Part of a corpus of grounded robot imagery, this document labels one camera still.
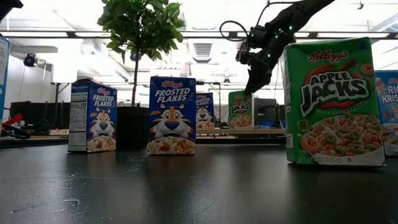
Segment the black table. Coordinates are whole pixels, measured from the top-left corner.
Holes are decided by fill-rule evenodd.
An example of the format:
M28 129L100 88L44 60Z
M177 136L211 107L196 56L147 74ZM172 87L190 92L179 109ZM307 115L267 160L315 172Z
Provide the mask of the black table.
M281 146L194 156L0 150L0 223L398 223L398 158L381 169L288 164Z

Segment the green cereal box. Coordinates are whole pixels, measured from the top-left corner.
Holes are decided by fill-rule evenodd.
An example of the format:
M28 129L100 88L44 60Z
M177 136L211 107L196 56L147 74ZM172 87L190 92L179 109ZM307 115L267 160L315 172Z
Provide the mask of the green cereal box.
M253 128L253 102L253 94L246 96L244 91L233 91L229 93L229 128Z
M370 39L291 44L282 60L287 159L384 165Z

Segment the blue cereal box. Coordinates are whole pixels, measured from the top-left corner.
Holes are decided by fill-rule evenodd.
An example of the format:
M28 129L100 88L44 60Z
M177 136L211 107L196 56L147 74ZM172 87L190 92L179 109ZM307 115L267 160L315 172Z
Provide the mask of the blue cereal box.
M197 129L214 129L213 93L197 94Z
M7 83L7 69L8 58L10 51L10 42L0 37L0 130L2 127L2 116L4 108L4 100L6 99L6 83Z
M148 154L194 154L196 80L151 77Z
M72 83L69 152L116 149L117 91L90 79Z
M398 155L398 70L376 71L382 138L386 155Z

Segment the rice krispies box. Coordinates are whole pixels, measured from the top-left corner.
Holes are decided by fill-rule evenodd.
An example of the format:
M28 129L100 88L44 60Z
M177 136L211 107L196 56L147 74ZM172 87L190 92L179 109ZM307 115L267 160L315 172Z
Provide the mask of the rice krispies box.
M213 93L197 94L197 129L214 129Z
M151 77L148 154L194 154L196 80Z
M291 44L283 60L287 159L384 165L370 39Z
M244 91L232 91L228 95L229 128L253 128L254 124L254 97L246 96Z
M398 70L376 71L376 90L382 126L384 150L398 155Z
M72 83L69 152L116 149L117 91L90 79Z

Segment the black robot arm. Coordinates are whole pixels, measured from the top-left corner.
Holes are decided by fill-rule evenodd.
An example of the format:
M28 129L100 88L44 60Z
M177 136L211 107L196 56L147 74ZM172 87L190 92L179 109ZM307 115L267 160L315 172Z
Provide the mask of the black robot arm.
M238 50L236 60L251 68L245 94L254 93L269 84L274 69L284 48L295 42L294 33L299 31L318 11L334 0L304 0L294 2L282 10L278 16L265 26L252 27L248 38ZM258 53L251 53L250 48L261 48Z

